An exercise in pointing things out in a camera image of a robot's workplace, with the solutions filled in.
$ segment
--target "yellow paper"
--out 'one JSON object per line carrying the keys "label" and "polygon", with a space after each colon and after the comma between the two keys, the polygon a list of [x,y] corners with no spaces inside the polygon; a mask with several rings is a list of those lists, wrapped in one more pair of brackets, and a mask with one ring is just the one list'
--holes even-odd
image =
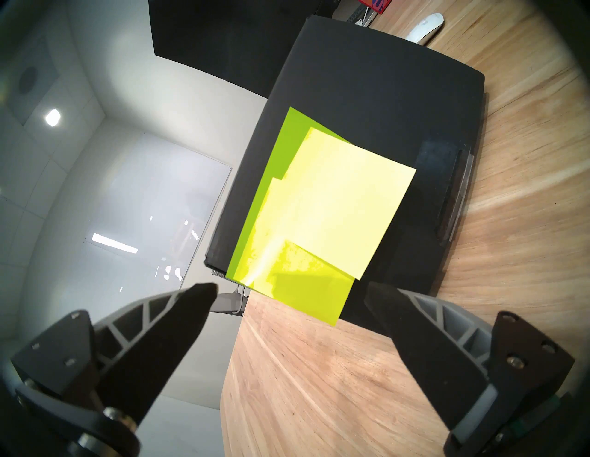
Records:
{"label": "yellow paper", "polygon": [[282,180],[285,238],[360,279],[415,172],[311,128]]}
{"label": "yellow paper", "polygon": [[233,278],[335,325],[354,278],[286,239],[294,197],[272,179]]}

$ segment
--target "whiteboard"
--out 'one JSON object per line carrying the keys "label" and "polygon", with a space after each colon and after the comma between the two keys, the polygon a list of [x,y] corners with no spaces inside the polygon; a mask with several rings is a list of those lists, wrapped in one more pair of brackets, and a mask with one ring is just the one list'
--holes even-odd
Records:
{"label": "whiteboard", "polygon": [[143,133],[101,192],[66,300],[83,300],[96,322],[179,289],[230,171]]}

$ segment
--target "ceiling light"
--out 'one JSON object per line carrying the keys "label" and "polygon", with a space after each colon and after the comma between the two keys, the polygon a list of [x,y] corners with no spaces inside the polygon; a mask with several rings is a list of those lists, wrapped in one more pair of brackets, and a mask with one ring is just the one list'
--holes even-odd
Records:
{"label": "ceiling light", "polygon": [[114,239],[107,238],[106,236],[94,234],[94,235],[92,235],[92,241],[96,241],[97,243],[111,246],[112,248],[121,249],[121,251],[126,251],[126,252],[131,252],[132,254],[137,254],[137,248],[127,246],[126,244],[115,241]]}
{"label": "ceiling light", "polygon": [[49,113],[47,113],[47,116],[45,116],[45,121],[51,127],[55,127],[57,125],[57,123],[60,121],[60,118],[61,118],[60,112],[56,109],[52,109],[51,111],[49,111]]}

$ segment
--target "red object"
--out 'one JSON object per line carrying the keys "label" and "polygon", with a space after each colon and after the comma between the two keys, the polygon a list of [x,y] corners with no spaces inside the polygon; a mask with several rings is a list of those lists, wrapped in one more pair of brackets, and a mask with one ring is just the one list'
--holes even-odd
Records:
{"label": "red object", "polygon": [[359,0],[359,2],[364,3],[370,9],[374,9],[376,12],[381,14],[383,11],[385,11],[387,5],[391,3],[391,0]]}

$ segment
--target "lime green sheet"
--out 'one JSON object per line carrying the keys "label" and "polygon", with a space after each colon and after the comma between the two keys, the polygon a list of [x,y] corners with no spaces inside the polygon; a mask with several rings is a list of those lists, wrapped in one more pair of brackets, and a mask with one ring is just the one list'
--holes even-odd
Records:
{"label": "lime green sheet", "polygon": [[250,232],[254,226],[254,221],[258,216],[258,212],[260,211],[262,202],[268,191],[268,187],[270,186],[271,179],[274,177],[278,179],[283,178],[284,174],[289,168],[289,165],[291,165],[293,157],[295,157],[295,154],[297,153],[297,149],[299,149],[299,146],[303,142],[303,139],[307,135],[310,127],[327,133],[328,135],[331,135],[335,138],[346,141],[344,138],[315,122],[313,119],[305,116],[304,114],[301,114],[296,109],[289,108],[287,115],[285,116],[283,126],[278,133],[277,141],[274,144],[273,151],[268,158],[268,163],[264,169],[262,178],[260,179],[258,190],[254,195],[254,200],[252,201],[252,205],[248,211],[248,216],[246,217],[246,221],[242,227],[240,237],[236,243],[234,254],[231,258],[230,265],[226,273],[228,278],[235,279],[235,270],[244,252],[244,247],[248,241],[248,237],[250,236]]}

